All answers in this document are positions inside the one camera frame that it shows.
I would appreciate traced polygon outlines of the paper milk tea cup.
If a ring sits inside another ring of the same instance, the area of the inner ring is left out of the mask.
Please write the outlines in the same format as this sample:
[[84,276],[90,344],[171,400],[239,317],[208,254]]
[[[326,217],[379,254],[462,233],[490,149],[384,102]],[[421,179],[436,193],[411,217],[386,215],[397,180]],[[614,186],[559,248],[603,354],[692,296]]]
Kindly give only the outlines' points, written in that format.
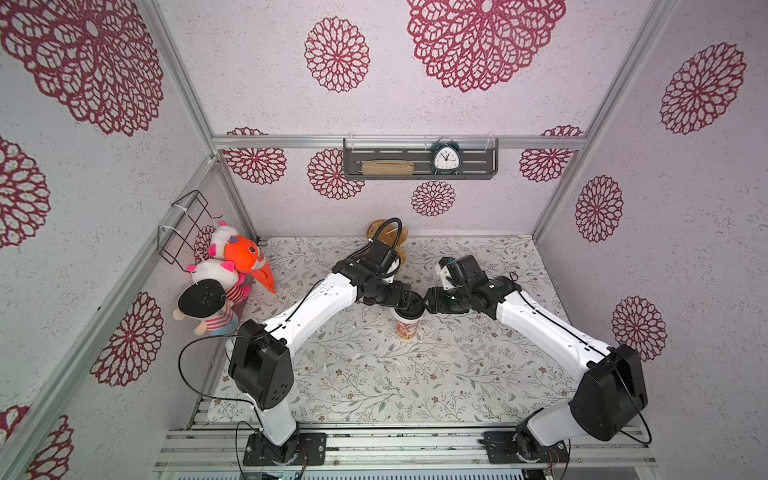
[[397,311],[393,313],[396,321],[396,334],[401,340],[411,340],[418,333],[420,317],[407,318],[401,316]]

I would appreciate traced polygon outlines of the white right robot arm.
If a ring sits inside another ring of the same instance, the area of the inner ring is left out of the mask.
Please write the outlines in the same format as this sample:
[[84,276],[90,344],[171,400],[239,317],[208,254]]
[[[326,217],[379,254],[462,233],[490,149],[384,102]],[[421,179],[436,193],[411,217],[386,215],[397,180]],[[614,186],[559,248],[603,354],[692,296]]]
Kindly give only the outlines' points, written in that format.
[[489,277],[472,255],[443,257],[441,286],[429,289],[432,314],[479,312],[525,336],[577,380],[575,393],[540,409],[515,428],[515,452],[524,462],[547,456],[559,443],[588,435],[609,441],[648,404],[642,360],[632,347],[612,347],[542,307],[511,276]]

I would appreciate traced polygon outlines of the black cup lid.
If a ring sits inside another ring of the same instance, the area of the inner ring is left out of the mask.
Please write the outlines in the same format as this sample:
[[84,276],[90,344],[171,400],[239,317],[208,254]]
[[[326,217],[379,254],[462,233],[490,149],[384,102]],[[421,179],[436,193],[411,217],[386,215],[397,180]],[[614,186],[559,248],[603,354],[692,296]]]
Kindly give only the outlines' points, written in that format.
[[418,293],[411,292],[404,307],[391,308],[391,311],[399,321],[417,321],[425,312],[424,299]]

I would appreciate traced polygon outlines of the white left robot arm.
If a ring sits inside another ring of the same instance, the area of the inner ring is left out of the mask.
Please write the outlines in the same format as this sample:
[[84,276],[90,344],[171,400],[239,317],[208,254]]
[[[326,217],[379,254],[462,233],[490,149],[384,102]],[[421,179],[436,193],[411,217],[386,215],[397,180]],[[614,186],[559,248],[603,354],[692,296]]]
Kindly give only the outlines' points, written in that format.
[[338,261],[298,303],[262,323],[244,322],[225,334],[230,348],[228,375],[253,407],[264,457],[276,464],[292,462],[300,450],[299,427],[287,396],[293,387],[292,357],[337,313],[361,301],[389,308],[398,320],[420,319],[423,298],[394,278],[402,261],[396,246],[404,232],[398,218],[385,220],[366,245]]

